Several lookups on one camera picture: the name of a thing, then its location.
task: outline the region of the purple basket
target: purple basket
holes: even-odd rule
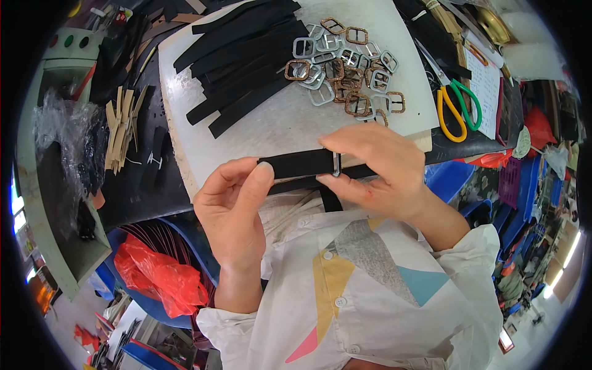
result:
[[[500,182],[497,190],[500,200],[514,209],[517,208],[518,202],[521,164],[522,162],[519,159],[510,157],[506,167],[500,171]]]

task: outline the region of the white cutting board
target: white cutting board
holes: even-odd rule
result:
[[[242,3],[229,5],[193,24],[221,18]],[[295,14],[305,24],[318,24],[324,18],[333,17],[345,27],[365,28],[370,41],[397,58],[400,65],[392,77],[390,91],[405,95],[407,109],[405,113],[388,117],[391,129],[408,136],[438,126],[422,62],[392,0],[298,0],[298,3],[302,8]],[[186,26],[159,45],[160,85],[166,118],[175,158],[190,197],[218,165],[230,159],[320,149],[318,136],[358,123],[345,113],[343,104],[331,102],[313,106],[306,89],[292,83],[214,139],[208,126],[220,114],[215,112],[196,125],[190,125],[186,114],[205,101],[203,89],[197,79],[191,78],[189,68],[179,74],[173,68],[174,61],[200,36],[193,35],[191,27]],[[429,132],[421,136],[429,144],[423,150],[431,150]]]

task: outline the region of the red bag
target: red bag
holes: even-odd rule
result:
[[[128,288],[161,301],[170,318],[191,315],[208,303],[199,271],[153,252],[133,235],[119,246],[114,263]]]
[[[470,165],[475,165],[479,167],[485,168],[499,168],[500,165],[502,167],[506,167],[508,164],[510,157],[512,156],[512,149],[507,149],[506,154],[504,153],[487,153],[482,155],[481,157],[472,160],[471,162],[467,162],[465,159],[453,159],[457,162],[468,163]]]
[[[547,143],[557,144],[557,140],[551,131],[551,125],[547,116],[536,105],[528,112],[524,125],[528,128],[530,133],[530,145],[537,149],[543,149]],[[538,153],[530,149],[528,158],[534,158]]]

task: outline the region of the yellow scissors handle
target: yellow scissors handle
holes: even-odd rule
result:
[[[448,106],[448,108],[450,109],[450,111],[452,112],[452,114],[454,115],[456,120],[458,121],[458,124],[461,126],[462,134],[458,137],[451,134],[450,131],[448,131],[448,128],[446,127],[446,123],[444,122],[444,114],[442,111],[442,98],[444,99],[444,101],[446,101],[446,105]],[[448,93],[446,92],[445,86],[441,86],[440,89],[438,90],[437,99],[438,99],[438,103],[437,103],[438,120],[440,121],[440,128],[442,129],[442,132],[444,132],[444,135],[448,139],[450,139],[450,141],[454,141],[455,143],[462,143],[466,139],[466,125],[465,125],[465,122],[462,120],[461,115],[459,114],[459,112],[456,110],[456,108],[452,104],[452,101],[450,101],[450,98],[448,97]]]

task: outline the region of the green scissors handle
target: green scissors handle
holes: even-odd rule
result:
[[[458,101],[461,103],[462,115],[465,117],[465,121],[466,121],[467,126],[469,127],[469,129],[471,131],[477,131],[479,129],[479,127],[481,126],[481,118],[482,118],[481,117],[482,116],[481,104],[479,104],[479,100],[477,100],[477,97],[475,96],[475,94],[473,94],[473,92],[471,90],[466,88],[465,85],[461,84],[460,82],[458,82],[455,79],[452,79],[452,81],[450,82],[450,87],[452,88],[452,90],[456,94]],[[475,107],[477,108],[477,122],[475,122],[475,125],[473,125],[473,123],[471,121],[471,116],[469,116],[469,112],[466,110],[465,101],[464,101],[459,89],[466,92],[471,97],[471,99],[475,102]]]

